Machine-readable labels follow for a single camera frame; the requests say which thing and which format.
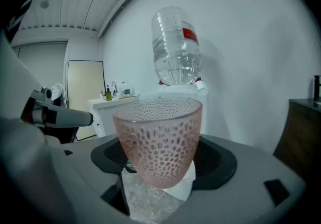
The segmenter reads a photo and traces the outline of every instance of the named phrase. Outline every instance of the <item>pink glass cup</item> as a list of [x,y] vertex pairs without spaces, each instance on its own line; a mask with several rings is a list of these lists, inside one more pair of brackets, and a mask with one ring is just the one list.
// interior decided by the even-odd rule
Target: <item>pink glass cup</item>
[[170,188],[181,181],[197,148],[202,109],[187,98],[135,101],[115,109],[121,146],[146,183]]

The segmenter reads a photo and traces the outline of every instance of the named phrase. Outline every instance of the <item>soap bottle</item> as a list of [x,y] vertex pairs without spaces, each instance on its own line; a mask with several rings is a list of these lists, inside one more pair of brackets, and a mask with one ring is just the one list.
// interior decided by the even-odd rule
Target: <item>soap bottle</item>
[[111,101],[111,92],[109,90],[109,87],[107,85],[107,91],[106,91],[106,101]]

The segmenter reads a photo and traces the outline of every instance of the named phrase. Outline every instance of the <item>ceiling panel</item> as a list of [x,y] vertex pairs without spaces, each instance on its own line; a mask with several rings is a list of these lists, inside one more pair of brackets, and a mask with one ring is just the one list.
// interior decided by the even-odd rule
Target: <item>ceiling panel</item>
[[115,7],[115,5],[118,3],[119,0],[101,0],[101,4],[95,8],[92,9],[92,13],[95,14],[94,18],[91,20],[91,23],[93,23],[92,28],[94,30],[99,31],[102,27],[104,21],[112,11],[112,9]]
[[71,27],[99,31],[119,1],[33,0],[19,29]]

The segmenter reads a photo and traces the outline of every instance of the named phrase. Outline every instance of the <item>gray countertop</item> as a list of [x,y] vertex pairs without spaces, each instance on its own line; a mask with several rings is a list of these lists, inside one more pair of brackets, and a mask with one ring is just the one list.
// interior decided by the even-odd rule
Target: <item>gray countertop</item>
[[290,99],[289,102],[300,104],[301,106],[310,108],[321,113],[321,104],[315,103],[313,99]]
[[[162,223],[270,223],[284,215],[302,195],[305,189],[302,179],[272,155],[225,139],[202,136],[230,150],[236,156],[238,168],[234,176],[216,190],[193,191],[190,198],[177,204],[178,209],[165,220],[147,217],[146,212],[143,214],[144,220],[140,216],[135,219],[144,223],[154,223],[153,221],[159,219],[164,220]],[[73,152],[67,158],[98,195],[102,195],[114,180],[91,161],[90,154],[93,148],[114,138],[116,135],[62,145],[64,150]],[[277,207],[264,186],[264,181],[272,179],[279,179],[290,193]],[[139,192],[136,191],[135,200],[139,200]],[[141,213],[139,205],[145,207],[135,200],[128,203],[134,215]]]

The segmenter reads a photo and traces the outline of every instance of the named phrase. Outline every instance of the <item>white wall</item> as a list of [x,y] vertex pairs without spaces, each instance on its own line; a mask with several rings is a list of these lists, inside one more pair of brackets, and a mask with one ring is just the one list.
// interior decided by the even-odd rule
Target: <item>white wall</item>
[[11,46],[43,42],[67,42],[73,37],[97,37],[98,32],[66,27],[46,27],[18,30]]
[[98,37],[78,36],[69,38],[65,62],[71,60],[102,61]]
[[34,90],[42,86],[13,52],[4,31],[0,32],[0,117],[20,118]]
[[157,88],[151,19],[162,7],[187,11],[211,89],[209,134],[273,152],[290,98],[312,96],[321,73],[318,37],[300,0],[132,0],[103,37],[105,81]]
[[63,83],[64,59],[67,43],[41,43],[22,46],[19,60],[35,79],[45,87]]

